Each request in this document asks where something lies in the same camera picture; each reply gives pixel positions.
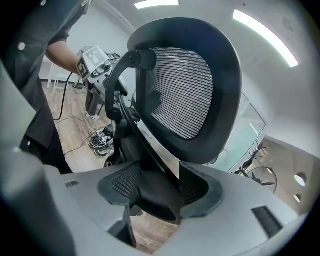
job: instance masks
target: wooden floor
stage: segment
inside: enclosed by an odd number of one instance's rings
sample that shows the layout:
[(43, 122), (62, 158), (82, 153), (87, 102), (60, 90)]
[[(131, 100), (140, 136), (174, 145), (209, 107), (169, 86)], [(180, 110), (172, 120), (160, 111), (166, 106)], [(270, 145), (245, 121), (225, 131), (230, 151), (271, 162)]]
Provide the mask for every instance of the wooden floor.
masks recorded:
[[(53, 111), (53, 118), (58, 118), (61, 111), (61, 99), (64, 90), (56, 89), (53, 92), (53, 85), (47, 89), (47, 83), (43, 83), (43, 90), (47, 97), (49, 106)], [(94, 121), (86, 118), (85, 102), (87, 92), (85, 89), (73, 89), (69, 85), (66, 91), (62, 117), (56, 121), (56, 128), (59, 132), (61, 144), (64, 153), (79, 149), (68, 153), (65, 158), (74, 173), (89, 172), (101, 169), (104, 166), (105, 158), (98, 157), (88, 146), (88, 138), (90, 129), (98, 129), (110, 124), (110, 120), (106, 116), (103, 108), (100, 113), (100, 120)], [(157, 149), (163, 161), (178, 175), (179, 161), (167, 152), (155, 138), (142, 125), (142, 132), (150, 144)], [(137, 242), (137, 249), (143, 252), (153, 254), (160, 248), (177, 230), (178, 226), (163, 222), (147, 213), (142, 216), (131, 218), (133, 233)]]

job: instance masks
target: mesh chair backrest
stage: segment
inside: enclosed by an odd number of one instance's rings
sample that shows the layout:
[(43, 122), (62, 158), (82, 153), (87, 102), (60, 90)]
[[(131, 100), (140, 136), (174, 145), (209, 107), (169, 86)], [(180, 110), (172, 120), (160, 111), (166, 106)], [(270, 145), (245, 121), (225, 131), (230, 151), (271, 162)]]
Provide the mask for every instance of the mesh chair backrest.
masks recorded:
[(241, 94), (240, 64), (229, 40), (204, 21), (167, 18), (139, 28), (128, 49), (156, 54), (152, 70), (136, 72), (135, 108), (150, 132), (182, 161), (216, 158)]
[(146, 101), (154, 91), (161, 104), (151, 115), (184, 139), (201, 130), (210, 109), (213, 79), (207, 63), (197, 53), (179, 48), (153, 48), (156, 66), (148, 72)]

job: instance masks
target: glass partition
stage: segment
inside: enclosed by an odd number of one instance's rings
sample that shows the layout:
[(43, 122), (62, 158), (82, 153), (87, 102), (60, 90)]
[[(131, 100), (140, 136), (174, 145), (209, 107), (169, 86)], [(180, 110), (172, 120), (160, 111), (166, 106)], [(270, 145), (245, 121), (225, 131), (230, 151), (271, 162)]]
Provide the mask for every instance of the glass partition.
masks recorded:
[(265, 126), (248, 98), (241, 94), (238, 113), (230, 137), (217, 160), (207, 165), (228, 172), (250, 150)]

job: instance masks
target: ceiling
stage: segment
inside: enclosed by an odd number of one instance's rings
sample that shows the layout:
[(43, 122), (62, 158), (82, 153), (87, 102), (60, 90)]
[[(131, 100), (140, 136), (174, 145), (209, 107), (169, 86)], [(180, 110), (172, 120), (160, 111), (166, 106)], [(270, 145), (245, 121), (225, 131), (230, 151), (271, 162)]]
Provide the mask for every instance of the ceiling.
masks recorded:
[[(214, 25), (236, 49), (243, 75), (248, 76), (263, 94), (263, 105), (259, 100), (261, 96), (249, 99), (268, 125), (275, 120), (280, 122), (280, 117), (285, 116), (320, 128), (320, 58), (319, 46), (315, 43), (319, 44), (320, 36), (300, 3), (295, 0), (179, 0), (179, 6), (136, 9), (134, 3), (141, 1), (96, 0), (128, 35), (146, 23), (168, 17), (196, 18)], [(235, 9), (258, 20), (276, 34), (299, 65), (290, 68), (264, 38), (233, 20)], [(250, 94), (249, 90), (243, 83), (244, 94)]]

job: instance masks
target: person's arm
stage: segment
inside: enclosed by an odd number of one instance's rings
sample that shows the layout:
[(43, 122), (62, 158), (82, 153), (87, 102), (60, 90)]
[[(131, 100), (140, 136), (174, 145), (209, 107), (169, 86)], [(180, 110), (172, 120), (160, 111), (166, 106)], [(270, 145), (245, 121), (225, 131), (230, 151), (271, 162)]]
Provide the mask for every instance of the person's arm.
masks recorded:
[(50, 44), (46, 50), (46, 56), (59, 67), (79, 75), (76, 68), (79, 57), (68, 48), (65, 41)]

